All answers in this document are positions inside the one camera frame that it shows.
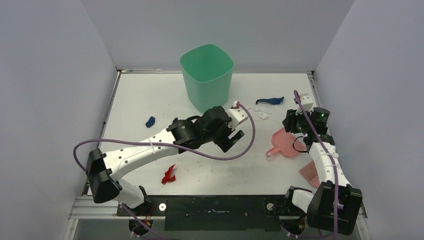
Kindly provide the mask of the pink hand brush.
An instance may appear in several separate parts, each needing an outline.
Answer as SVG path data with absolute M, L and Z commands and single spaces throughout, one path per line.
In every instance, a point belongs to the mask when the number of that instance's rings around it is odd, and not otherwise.
M 318 188 L 320 185 L 320 180 L 318 172 L 313 161 L 309 162 L 303 168 L 298 171 L 302 177 L 313 187 Z

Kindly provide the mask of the green plastic bin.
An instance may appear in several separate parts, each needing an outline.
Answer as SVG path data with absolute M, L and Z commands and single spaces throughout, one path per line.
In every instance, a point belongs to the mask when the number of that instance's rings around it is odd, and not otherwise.
M 196 47 L 179 60 L 188 99 L 201 113 L 229 99 L 234 61 L 219 46 Z

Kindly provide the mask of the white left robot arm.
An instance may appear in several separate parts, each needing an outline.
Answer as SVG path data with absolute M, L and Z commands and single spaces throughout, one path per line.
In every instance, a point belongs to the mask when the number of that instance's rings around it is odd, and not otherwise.
M 92 150 L 85 172 L 93 201 L 100 204 L 115 200 L 127 205 L 136 215 L 144 215 L 149 210 L 146 190 L 124 180 L 125 175 L 161 158 L 196 153 L 207 143 L 214 143 L 225 153 L 244 136 L 236 128 L 248 118 L 241 107 L 215 106 L 201 116 L 175 118 L 167 128 L 140 142 L 123 141 L 125 147 L 118 150 Z

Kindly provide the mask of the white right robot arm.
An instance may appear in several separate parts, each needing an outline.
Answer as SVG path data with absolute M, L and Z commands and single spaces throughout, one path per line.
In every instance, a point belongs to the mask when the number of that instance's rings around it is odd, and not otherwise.
M 341 235 L 353 233 L 363 202 L 360 189 L 352 187 L 339 163 L 335 141 L 328 133 L 330 111 L 314 107 L 311 111 L 289 109 L 282 121 L 287 133 L 303 135 L 312 158 L 319 186 L 315 193 L 291 187 L 282 207 L 290 215 L 302 210 L 309 226 Z

